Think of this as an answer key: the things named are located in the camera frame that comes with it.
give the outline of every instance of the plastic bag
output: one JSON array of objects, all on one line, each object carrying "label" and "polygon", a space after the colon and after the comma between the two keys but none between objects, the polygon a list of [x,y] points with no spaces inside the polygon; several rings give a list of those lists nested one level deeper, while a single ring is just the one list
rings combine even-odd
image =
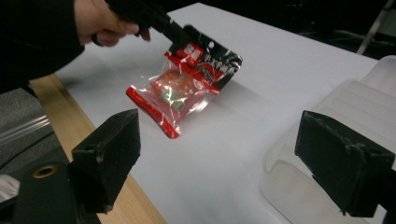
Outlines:
[{"label": "plastic bag", "polygon": [[192,38],[184,48],[165,52],[161,74],[126,94],[142,107],[169,138],[180,136],[180,123],[190,113],[202,111],[242,65],[242,57],[200,33],[183,28]]}]

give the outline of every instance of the hand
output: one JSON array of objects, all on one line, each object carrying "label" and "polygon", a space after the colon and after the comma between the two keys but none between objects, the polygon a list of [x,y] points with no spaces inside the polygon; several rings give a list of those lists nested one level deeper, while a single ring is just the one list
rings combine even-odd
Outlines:
[{"label": "hand", "polygon": [[[106,47],[113,47],[120,38],[139,33],[139,26],[132,21],[124,21],[114,13],[105,0],[75,0],[75,20],[81,45],[92,42],[92,36]],[[150,41],[149,30],[140,32],[140,36]]]}]

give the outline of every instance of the clear plastic packaging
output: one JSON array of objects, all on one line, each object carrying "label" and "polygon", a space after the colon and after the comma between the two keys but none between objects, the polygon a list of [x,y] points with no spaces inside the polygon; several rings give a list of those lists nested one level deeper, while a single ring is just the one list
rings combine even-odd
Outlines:
[{"label": "clear plastic packaging", "polygon": [[181,134],[180,123],[190,113],[202,111],[242,65],[242,57],[200,33],[183,28],[192,41],[183,49],[172,46],[165,67],[127,95],[161,127],[169,138]]},{"label": "clear plastic packaging", "polygon": [[[396,152],[396,57],[381,59],[362,80],[345,81],[311,111],[337,119]],[[298,126],[299,122],[265,153],[263,196],[293,224],[382,223],[386,210],[380,205],[374,217],[350,217],[341,213],[294,154]]]}]

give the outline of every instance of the clear plastic box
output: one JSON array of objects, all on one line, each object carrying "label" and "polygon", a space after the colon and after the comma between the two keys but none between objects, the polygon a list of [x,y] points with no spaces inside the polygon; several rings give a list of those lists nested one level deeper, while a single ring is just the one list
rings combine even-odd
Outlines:
[{"label": "clear plastic box", "polygon": [[[310,111],[330,116],[396,152],[396,56],[378,61],[363,79],[338,86]],[[344,216],[295,156],[298,121],[263,157],[262,194],[293,224],[380,224],[380,205],[370,218]]]}]

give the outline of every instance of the tabletop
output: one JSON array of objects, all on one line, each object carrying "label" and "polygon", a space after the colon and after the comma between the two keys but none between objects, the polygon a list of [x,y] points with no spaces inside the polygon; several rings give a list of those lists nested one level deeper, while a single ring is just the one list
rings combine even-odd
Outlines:
[{"label": "tabletop", "polygon": [[[377,60],[200,3],[172,11],[243,58],[240,70],[200,113],[168,138],[139,108],[141,157],[131,174],[168,223],[289,223],[260,190],[265,151],[343,81]],[[94,44],[56,75],[95,127],[137,108],[130,85],[161,73],[171,42],[124,37]]]}]

